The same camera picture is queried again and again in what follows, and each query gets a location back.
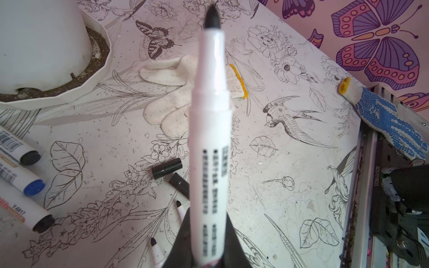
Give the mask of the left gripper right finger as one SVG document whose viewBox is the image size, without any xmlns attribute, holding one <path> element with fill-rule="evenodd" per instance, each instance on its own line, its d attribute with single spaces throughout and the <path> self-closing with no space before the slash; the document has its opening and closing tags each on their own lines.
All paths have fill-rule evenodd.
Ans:
<svg viewBox="0 0 429 268">
<path fill-rule="evenodd" d="M 221 259 L 222 268 L 251 268 L 250 262 L 243 251 L 232 222 L 227 215 L 225 249 Z"/>
</svg>

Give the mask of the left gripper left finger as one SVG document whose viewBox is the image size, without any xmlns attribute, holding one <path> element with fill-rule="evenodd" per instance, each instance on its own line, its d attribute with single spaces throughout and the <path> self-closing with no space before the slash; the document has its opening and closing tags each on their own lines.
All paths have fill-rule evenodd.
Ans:
<svg viewBox="0 0 429 268">
<path fill-rule="evenodd" d="M 190 209 L 187 210 L 173 247 L 162 268 L 192 268 Z"/>
</svg>

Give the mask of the white marker cluster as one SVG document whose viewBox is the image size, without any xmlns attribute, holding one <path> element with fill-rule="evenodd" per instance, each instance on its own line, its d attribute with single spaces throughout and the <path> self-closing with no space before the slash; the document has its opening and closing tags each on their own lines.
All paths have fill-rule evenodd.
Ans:
<svg viewBox="0 0 429 268">
<path fill-rule="evenodd" d="M 176 202 L 177 212 L 179 214 L 179 218 L 180 218 L 181 223 L 182 223 L 184 221 L 186 211 L 184 209 L 184 206 L 182 205 L 182 203 L 179 200 L 176 200 L 175 202 Z"/>
<path fill-rule="evenodd" d="M 159 247 L 159 244 L 154 237 L 150 239 L 150 244 L 154 268 L 162 268 L 165 263 L 163 250 Z"/>
<path fill-rule="evenodd" d="M 230 101 L 225 34 L 218 10 L 212 4 L 199 35 L 197 75 L 189 109 L 191 250 L 196 268 L 214 268 L 224 253 L 232 124 Z"/>
</svg>

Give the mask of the black cap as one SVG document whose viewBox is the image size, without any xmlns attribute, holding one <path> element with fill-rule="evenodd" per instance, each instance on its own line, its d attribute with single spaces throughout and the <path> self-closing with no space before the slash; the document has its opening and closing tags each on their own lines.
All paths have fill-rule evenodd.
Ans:
<svg viewBox="0 0 429 268">
<path fill-rule="evenodd" d="M 180 192 L 187 199 L 189 195 L 189 183 L 185 181 L 179 174 L 174 173 L 168 182 L 174 189 Z"/>
<path fill-rule="evenodd" d="M 175 173 L 177 170 L 182 168 L 183 168 L 183 164 L 181 159 L 176 158 L 168 162 L 153 166 L 151 169 L 151 172 L 154 179 L 159 179 L 168 174 Z"/>
</svg>

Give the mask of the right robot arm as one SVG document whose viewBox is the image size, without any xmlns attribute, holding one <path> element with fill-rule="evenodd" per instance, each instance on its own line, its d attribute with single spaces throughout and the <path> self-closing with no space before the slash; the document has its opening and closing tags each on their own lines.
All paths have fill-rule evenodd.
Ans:
<svg viewBox="0 0 429 268">
<path fill-rule="evenodd" d="M 370 231 L 412 266 L 427 268 L 418 216 L 429 215 L 429 166 L 375 167 Z"/>
</svg>

